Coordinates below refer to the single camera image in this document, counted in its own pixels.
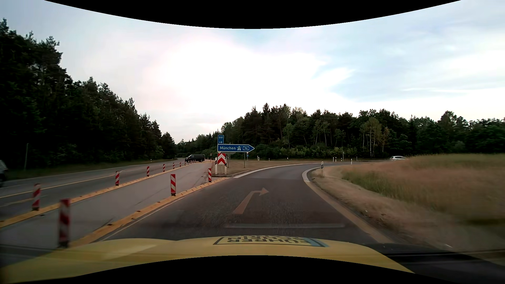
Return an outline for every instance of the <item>yellow road marking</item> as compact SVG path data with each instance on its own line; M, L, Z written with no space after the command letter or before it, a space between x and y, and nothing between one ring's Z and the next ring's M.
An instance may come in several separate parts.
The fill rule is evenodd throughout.
M250 192L245 198L244 200L242 200L242 202L237 206L237 208L233 211L233 214L242 214L244 213L244 210L245 208L247 207L247 205L249 204L249 201L251 200L251 198L253 197L253 194L255 193L259 193L260 196L265 194L265 193L268 193L268 190L266 190L265 188L262 188L260 191L252 191Z
M205 183L205 184L202 184L202 185L199 185L197 187L193 187L191 189L188 189L186 191L183 191L181 193L178 193L176 194L175 196L170 196L168 198L165 198L161 201L158 201L152 205L149 205L147 207L145 207L144 209L141 209L141 210L138 210L137 212L129 215L129 216L126 216L124 217L123 219L121 220L118 220L116 222L113 222L113 223L110 223L110 224L107 224L101 228L98 228L97 230L93 231L91 234L89 235L86 235L78 240L75 240L73 242L70 242L70 247L77 247L77 246L82 246L82 245L87 245L87 244L90 244L96 240L98 240L99 238L109 234L109 233L112 233L114 230L117 230L119 228L122 228L123 226L127 225L128 223L130 223L131 221L134 221L140 217L142 217L143 215L153 211L153 210L156 210L157 208L161 207L161 206L164 206L166 205L167 203L169 202L172 202L174 200L177 200L187 194L190 194L191 192L195 192L201 188L204 188L204 187L207 187L209 185L212 185L214 183L217 183L217 182L220 182L220 181L223 181L225 179L228 179L228 177L222 177L222 178L219 178L219 179L216 179L216 180L213 180L212 182L208 182L208 183Z
M88 199L88 198L91 198L91 197L94 197L94 196L97 196L97 195L100 195L100 194L104 194L104 193L107 193L109 191L113 191L113 190L116 190L118 188L122 188L124 186L130 185L130 184L134 184L134 183L137 183L139 181L142 181L142 180L145 180L145 179L148 179L148 178L152 178L152 177L164 174L164 173L175 171L175 170L180 169L180 168L170 169L170 170L165 171L165 172L161 172L161 173L157 173L157 174L154 174L154 175L151 175L151 176L146 176L146 177L139 178L139 179L136 179L136 180L133 180L133 181L129 181L129 182L120 184L118 186L108 187L108 188L100 190L100 191L96 191L96 192L89 193L89 194L86 194L86 195L83 195L83 196L72 198L70 200L70 203L76 203L76 202L82 201L84 199ZM56 204L53 204L53 205L50 205L50 206L47 206L47 207L44 207L44 208L40 208L38 211L30 211L28 213L24 213L24 214L21 214L21 215L18 215L18 216L15 216L15 217L12 217L12 218L9 218L9 219L6 219L6 220L0 220L0 228L6 227L8 225L12 225L12 224L17 223L17 222L24 221L26 219L35 217L37 215L40 215L42 213L45 213L45 212L48 212L48 211L51 211L51 210L54 210L54 209L58 209L59 207L60 207L60 203L56 203Z
M5 204L1 205L0 207L5 207L5 206L13 205L13 204L18 204L18 203L23 203L23 202L27 202L27 201L30 201L30 200L33 200L33 198L27 198L27 199L23 199L23 200L19 200L19 201L5 203Z
M143 220L144 218L147 218L147 217L149 217L149 216L151 216L151 215L155 214L156 212L158 212L158 211L162 210L163 208L165 208L165 207L167 207L167 206L170 206L170 205L172 205L172 204L176 203L177 201L182 200L182 199L183 199L183 198L185 198L185 197L186 197L186 196L183 196L183 197L181 197L181 198L179 198L179 199L177 199L177 200L175 200L175 201L173 201L173 202L170 202L170 203L168 203L168 204L165 204L164 206L159 207L159 208L157 208L157 209L155 209L155 210L151 211L151 213L149 213L149 214L147 214L147 215L145 215L145 216L143 216L143 217L141 217L141 218L139 218L139 219L136 219L135 221L131 222L128 226L122 227L120 230L118 230L118 231L114 232L113 234L110 234L109 236L107 236L107 238L101 239L101 240L100 240L100 242L103 242L103 241L105 241L105 240L109 239L110 237L114 236L115 234L117 234L117 233L121 232L122 230L127 229L127 228L129 228L129 227L133 226L134 224L138 223L140 220Z

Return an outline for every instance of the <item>asphalt road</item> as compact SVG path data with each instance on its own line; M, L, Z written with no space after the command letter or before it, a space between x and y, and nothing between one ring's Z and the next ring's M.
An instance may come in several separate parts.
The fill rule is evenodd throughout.
M376 243L305 184L302 173L314 167L318 165L283 166L230 178L175 200L102 240L265 234Z
M166 162L166 170L172 169L173 163L179 167L180 162L184 165L184 159ZM0 219L31 211L35 183L41 185L40 206L45 207L63 198L75 198L113 186L116 171L120 171L120 183L145 177L147 166L150 175L163 171L163 163L152 163L8 181L0 187Z
M172 173L176 174L176 193L208 182L210 166L209 162L190 164L71 204L70 240L77 240L110 222L169 197ZM58 210L52 210L0 228L0 265L29 259L55 249L58 244L58 217Z

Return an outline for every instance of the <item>yellow car hood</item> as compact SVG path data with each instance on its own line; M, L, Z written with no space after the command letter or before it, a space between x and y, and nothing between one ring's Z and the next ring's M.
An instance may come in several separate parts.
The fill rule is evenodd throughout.
M368 247L292 236L240 235L168 241L121 239L57 250L2 268L5 283L74 277L157 261L270 255L332 259L412 272Z

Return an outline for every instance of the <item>white car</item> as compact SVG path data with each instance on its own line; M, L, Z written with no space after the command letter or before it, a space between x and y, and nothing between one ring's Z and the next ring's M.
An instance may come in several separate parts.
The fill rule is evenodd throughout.
M407 158L405 158L404 156L391 156L389 158L390 161L396 161L396 160L406 160Z

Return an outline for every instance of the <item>curb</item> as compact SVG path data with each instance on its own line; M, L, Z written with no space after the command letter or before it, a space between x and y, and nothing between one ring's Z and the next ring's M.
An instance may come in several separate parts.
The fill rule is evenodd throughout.
M116 222L112 222L112 223L109 223L101 228L98 228L96 229L95 231L93 231L92 233L78 239L78 240L75 240L73 242L70 242L70 245L69 247L73 248L73 247L78 247L78 246L82 246L82 245L87 245L87 244L90 244L102 237L104 237L105 235L109 234L109 233L112 233L113 231L127 225L128 223L130 223L131 221L134 221L135 219L138 219L140 217L142 217L143 215L149 213L149 212L152 212L153 210L157 209L157 208L160 208L162 207L163 205L166 205L168 204L169 202L172 202L174 200L177 200L185 195L188 195L192 192L195 192L197 190L200 190L204 187L207 187L209 185L212 185L214 183L218 183L220 181L223 181L223 180L226 180L227 178L226 177L223 177L223 178L220 178L220 179L216 179L216 180L213 180L211 182L207 182L207 183L204 183L202 185L199 185L199 186L196 186L196 187L193 187L193 188L190 188L186 191L183 191L181 193L178 193L176 194L175 196L170 196L170 197L167 197L163 200L160 200L154 204L151 204L143 209L140 209L138 210L137 212L129 215L129 216L126 216L124 217L123 219L120 219Z
M382 226L377 225L374 222L371 222L369 218L366 218L360 212L356 211L352 207L349 207L349 206L343 204L336 196L334 196L334 195L330 194L329 192L327 192L326 190L322 189L312 179L312 172L314 172L315 170L318 170L318 168L310 169L307 171L306 175L307 175L308 180L305 180L305 178L304 178L305 183L314 192L316 192L319 196L322 197L321 194L324 194L324 195L328 196L329 198L331 198L332 201L335 203L334 205L336 205L336 206L334 206L334 205L332 205L332 206L338 212L340 212L342 215L344 215L344 217L349 219L352 223L354 223L362 231L367 233L369 236L371 236L373 239L375 239L379 243L390 243L390 244L405 243L403 239L396 236L389 229L387 229L387 228L385 229Z

